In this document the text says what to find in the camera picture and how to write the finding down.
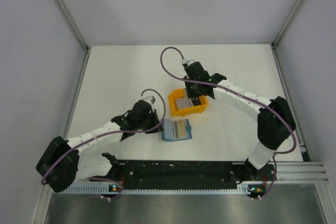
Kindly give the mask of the yellow plastic bin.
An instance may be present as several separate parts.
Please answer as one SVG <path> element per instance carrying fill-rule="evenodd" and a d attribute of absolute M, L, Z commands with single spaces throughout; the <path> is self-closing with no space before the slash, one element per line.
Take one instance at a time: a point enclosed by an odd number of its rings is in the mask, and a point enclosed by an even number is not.
<path fill-rule="evenodd" d="M 194 113 L 203 113 L 209 105 L 206 96 L 188 98 L 185 88 L 176 89 L 168 95 L 172 117 L 186 116 Z"/>

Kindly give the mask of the white card black stripe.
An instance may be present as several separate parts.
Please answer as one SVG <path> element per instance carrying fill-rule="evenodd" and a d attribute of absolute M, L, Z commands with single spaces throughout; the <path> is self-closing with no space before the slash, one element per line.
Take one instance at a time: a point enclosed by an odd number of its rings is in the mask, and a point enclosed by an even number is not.
<path fill-rule="evenodd" d="M 178 110 L 186 109 L 191 107 L 193 104 L 188 98 L 179 98 L 175 100 Z"/>

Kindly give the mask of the blue leather card holder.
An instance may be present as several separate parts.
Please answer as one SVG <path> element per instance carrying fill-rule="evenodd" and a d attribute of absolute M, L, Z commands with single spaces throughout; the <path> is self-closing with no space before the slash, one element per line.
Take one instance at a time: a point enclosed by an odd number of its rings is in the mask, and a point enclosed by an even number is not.
<path fill-rule="evenodd" d="M 183 120 L 164 120 L 163 132 L 161 132 L 163 141 L 176 142 L 192 139 L 192 128 L 188 119 Z"/>

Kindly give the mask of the gold credit card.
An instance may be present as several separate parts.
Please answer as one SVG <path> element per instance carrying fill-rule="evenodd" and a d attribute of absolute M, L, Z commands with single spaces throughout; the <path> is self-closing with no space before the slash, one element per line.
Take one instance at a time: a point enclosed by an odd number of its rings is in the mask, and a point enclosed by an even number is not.
<path fill-rule="evenodd" d="M 185 120 L 175 121 L 173 125 L 176 139 L 182 139 L 187 137 Z"/>

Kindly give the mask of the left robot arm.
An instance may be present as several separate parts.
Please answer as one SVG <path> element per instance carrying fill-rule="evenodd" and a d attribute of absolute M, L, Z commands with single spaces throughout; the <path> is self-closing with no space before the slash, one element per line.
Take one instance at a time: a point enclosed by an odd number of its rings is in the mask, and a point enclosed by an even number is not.
<path fill-rule="evenodd" d="M 162 131 L 154 103 L 155 97 L 146 97 L 125 114 L 115 116 L 95 130 L 67 140 L 61 136 L 54 138 L 36 165 L 42 183 L 60 193 L 78 180 L 96 176 L 116 179 L 119 174 L 117 160 L 108 153 L 107 147 L 138 132 Z"/>

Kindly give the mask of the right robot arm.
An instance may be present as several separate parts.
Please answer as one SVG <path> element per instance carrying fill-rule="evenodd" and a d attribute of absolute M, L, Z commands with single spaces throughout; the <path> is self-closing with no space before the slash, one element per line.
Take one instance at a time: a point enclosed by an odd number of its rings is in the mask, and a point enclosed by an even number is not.
<path fill-rule="evenodd" d="M 257 122 L 258 142 L 241 170 L 235 170 L 236 180 L 256 180 L 264 174 L 264 167 L 278 148 L 289 137 L 295 137 L 296 123 L 288 102 L 282 97 L 275 99 L 255 95 L 230 82 L 225 76 L 209 75 L 200 62 L 183 60 L 186 72 L 186 94 L 195 99 L 208 96 L 232 105 Z"/>

